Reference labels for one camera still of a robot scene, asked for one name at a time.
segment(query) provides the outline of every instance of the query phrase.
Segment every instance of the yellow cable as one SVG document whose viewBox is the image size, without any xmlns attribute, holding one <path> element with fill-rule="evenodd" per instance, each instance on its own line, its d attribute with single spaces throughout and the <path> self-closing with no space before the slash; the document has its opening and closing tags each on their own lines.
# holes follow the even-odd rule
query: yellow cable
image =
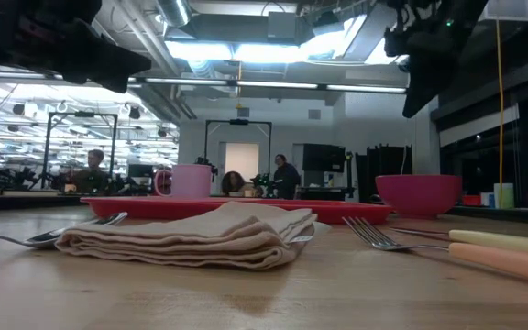
<svg viewBox="0 0 528 330">
<path fill-rule="evenodd" d="M 499 88 L 500 88 L 500 145 L 499 145 L 499 208 L 502 208 L 502 170 L 504 162 L 504 86 L 502 83 L 502 51 L 501 51 L 501 22 L 496 17 L 496 48 L 499 64 Z"/>
</svg>

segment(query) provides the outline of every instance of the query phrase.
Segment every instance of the pink mug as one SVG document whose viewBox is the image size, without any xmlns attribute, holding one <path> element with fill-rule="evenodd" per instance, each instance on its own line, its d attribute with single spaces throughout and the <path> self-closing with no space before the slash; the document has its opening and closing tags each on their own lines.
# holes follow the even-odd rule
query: pink mug
<svg viewBox="0 0 528 330">
<path fill-rule="evenodd" d="M 170 187 L 170 194 L 162 193 L 161 187 Z M 211 193 L 211 166 L 182 164 L 172 166 L 172 171 L 158 170 L 154 190 L 163 197 L 207 198 Z"/>
</svg>

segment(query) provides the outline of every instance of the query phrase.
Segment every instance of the knife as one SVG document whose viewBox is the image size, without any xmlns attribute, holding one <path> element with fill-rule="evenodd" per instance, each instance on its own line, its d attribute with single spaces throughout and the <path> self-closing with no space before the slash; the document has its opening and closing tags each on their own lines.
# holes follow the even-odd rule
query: knife
<svg viewBox="0 0 528 330">
<path fill-rule="evenodd" d="M 450 230 L 449 233 L 399 227 L 391 227 L 390 229 L 399 233 L 422 237 L 464 242 L 483 247 L 504 248 L 513 251 L 528 252 L 528 237 L 456 229 Z M 449 239 L 436 236 L 446 236 L 449 237 Z"/>
</svg>

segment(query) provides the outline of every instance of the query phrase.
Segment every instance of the man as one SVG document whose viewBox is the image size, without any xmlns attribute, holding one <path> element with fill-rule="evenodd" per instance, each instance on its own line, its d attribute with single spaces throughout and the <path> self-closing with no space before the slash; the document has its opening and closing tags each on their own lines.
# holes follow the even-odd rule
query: man
<svg viewBox="0 0 528 330">
<path fill-rule="evenodd" d="M 296 186 L 301 184 L 299 172 L 286 161 L 284 155 L 277 155 L 274 163 L 278 166 L 274 172 L 274 183 L 278 190 L 278 197 L 287 200 L 294 199 Z"/>
<path fill-rule="evenodd" d="M 87 155 L 89 169 L 81 170 L 74 175 L 74 184 L 79 193 L 95 193 L 107 188 L 108 176 L 99 168 L 105 154 L 99 149 L 89 151 Z"/>
</svg>

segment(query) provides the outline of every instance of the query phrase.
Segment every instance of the computer monitor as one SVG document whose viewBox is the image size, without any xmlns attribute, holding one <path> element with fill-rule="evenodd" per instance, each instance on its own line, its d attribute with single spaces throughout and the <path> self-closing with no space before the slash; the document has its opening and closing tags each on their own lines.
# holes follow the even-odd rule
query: computer monitor
<svg viewBox="0 0 528 330">
<path fill-rule="evenodd" d="M 344 172 L 346 148 L 305 143 L 302 151 L 303 171 Z"/>
<path fill-rule="evenodd" d="M 131 164 L 127 167 L 127 176 L 130 178 L 152 178 L 154 165 Z"/>
</svg>

